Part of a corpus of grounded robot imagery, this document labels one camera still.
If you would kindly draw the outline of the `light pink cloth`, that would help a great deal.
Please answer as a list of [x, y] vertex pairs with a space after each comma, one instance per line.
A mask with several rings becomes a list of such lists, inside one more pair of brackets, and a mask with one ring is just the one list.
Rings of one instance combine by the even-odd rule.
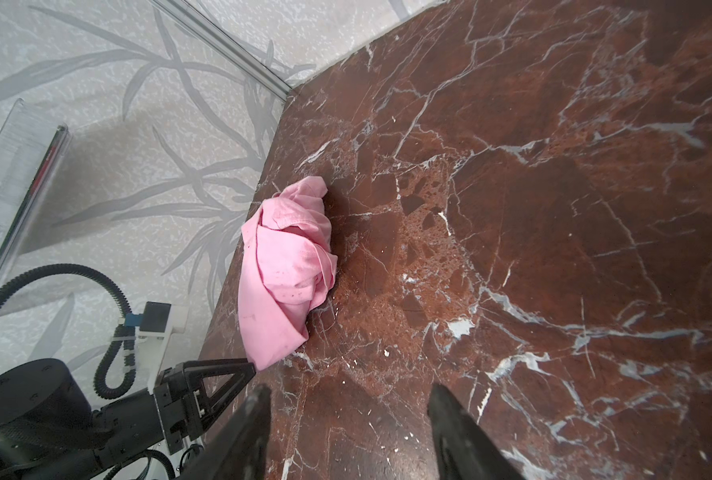
[[242, 226], [237, 315], [246, 356], [258, 371], [309, 339], [306, 318], [334, 287], [338, 257], [327, 192], [322, 177], [307, 176], [264, 200]]

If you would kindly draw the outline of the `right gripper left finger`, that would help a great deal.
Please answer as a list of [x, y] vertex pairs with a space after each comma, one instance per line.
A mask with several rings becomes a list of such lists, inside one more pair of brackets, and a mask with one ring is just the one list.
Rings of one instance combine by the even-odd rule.
[[270, 431], [271, 388], [260, 384], [179, 479], [264, 479]]

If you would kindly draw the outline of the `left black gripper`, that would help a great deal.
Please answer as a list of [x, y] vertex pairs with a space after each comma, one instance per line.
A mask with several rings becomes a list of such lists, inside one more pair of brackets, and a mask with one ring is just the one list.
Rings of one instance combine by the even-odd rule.
[[94, 413], [111, 437], [94, 455], [101, 468], [120, 465], [163, 442], [176, 453], [207, 432], [256, 374], [246, 358], [186, 361], [160, 373], [153, 392], [139, 390]]

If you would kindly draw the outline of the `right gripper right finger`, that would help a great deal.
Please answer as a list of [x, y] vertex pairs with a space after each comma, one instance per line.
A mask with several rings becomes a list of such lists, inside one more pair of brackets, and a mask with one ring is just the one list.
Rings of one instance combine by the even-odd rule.
[[441, 480], [524, 479], [446, 386], [432, 385], [427, 414]]

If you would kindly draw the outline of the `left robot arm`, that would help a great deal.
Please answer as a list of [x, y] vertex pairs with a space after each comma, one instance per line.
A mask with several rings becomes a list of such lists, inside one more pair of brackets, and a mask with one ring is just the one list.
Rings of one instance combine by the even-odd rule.
[[188, 361], [99, 410], [67, 365], [22, 364], [0, 375], [0, 479], [92, 479], [171, 453], [208, 431], [255, 376], [246, 359]]

